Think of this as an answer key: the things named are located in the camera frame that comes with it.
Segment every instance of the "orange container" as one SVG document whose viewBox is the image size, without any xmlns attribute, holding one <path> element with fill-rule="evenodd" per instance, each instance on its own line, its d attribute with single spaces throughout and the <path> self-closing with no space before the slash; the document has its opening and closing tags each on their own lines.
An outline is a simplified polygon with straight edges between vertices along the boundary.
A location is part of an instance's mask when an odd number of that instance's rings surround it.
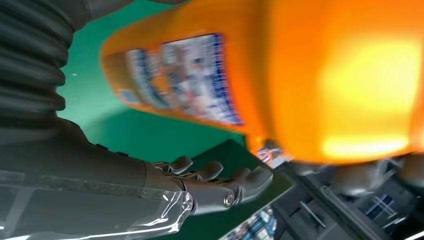
<svg viewBox="0 0 424 240">
<path fill-rule="evenodd" d="M 423 150 L 422 9 L 192 0 L 113 34 L 102 67 L 131 107 L 245 134 L 265 161 L 379 160 Z"/>
</svg>

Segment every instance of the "bottle label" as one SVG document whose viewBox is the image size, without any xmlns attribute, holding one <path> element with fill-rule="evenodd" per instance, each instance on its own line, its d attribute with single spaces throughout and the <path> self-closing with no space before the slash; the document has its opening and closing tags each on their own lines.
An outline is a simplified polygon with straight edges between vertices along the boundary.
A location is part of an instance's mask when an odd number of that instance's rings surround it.
<svg viewBox="0 0 424 240">
<path fill-rule="evenodd" d="M 133 49 L 126 53 L 126 62 L 142 98 L 140 103 L 213 122 L 243 125 L 228 86 L 220 34 L 163 43 L 158 52 Z"/>
</svg>

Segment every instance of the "black plastic part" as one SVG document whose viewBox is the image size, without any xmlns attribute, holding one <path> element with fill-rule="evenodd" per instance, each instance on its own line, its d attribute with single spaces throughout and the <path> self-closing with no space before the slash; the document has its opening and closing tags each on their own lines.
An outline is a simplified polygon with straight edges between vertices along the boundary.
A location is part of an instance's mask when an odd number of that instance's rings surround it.
<svg viewBox="0 0 424 240">
<path fill-rule="evenodd" d="M 29 187 L 55 176 L 180 190 L 150 163 L 89 143 L 78 125 L 56 115 L 65 108 L 56 88 L 65 84 L 60 68 L 74 32 L 130 2 L 0 1 L 0 171 L 24 174 Z"/>
</svg>

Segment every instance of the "green table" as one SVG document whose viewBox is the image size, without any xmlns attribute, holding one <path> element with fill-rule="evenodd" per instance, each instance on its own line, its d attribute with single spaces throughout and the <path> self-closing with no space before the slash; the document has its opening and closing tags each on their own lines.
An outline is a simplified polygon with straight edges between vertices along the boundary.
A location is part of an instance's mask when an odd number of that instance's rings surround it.
<svg viewBox="0 0 424 240">
<path fill-rule="evenodd" d="M 228 139 L 243 144 L 236 133 L 135 111 L 108 86 L 99 61 L 104 40 L 121 27 L 168 8 L 137 0 L 77 32 L 63 68 L 66 85 L 58 89 L 67 105 L 59 116 L 79 124 L 91 142 L 149 162 L 194 157 Z"/>
</svg>

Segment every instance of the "printed label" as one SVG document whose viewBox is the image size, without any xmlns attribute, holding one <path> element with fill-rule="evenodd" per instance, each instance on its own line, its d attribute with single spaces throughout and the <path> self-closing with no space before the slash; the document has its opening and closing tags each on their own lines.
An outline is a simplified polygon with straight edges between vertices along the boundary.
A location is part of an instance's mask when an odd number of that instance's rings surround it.
<svg viewBox="0 0 424 240">
<path fill-rule="evenodd" d="M 134 92 L 130 89 L 119 89 L 119 94 L 121 98 L 126 102 L 127 104 L 140 104 L 139 100 L 137 99 Z"/>
<path fill-rule="evenodd" d="M 257 151 L 257 158 L 266 163 L 270 168 L 275 169 L 285 162 L 290 162 L 293 157 L 285 152 L 272 139 L 266 139 L 263 147 Z"/>
<path fill-rule="evenodd" d="M 228 86 L 221 35 L 164 43 L 160 53 L 133 49 L 127 52 L 127 61 L 139 94 L 150 106 L 243 125 Z M 155 79 L 164 80 L 167 87 Z"/>
</svg>

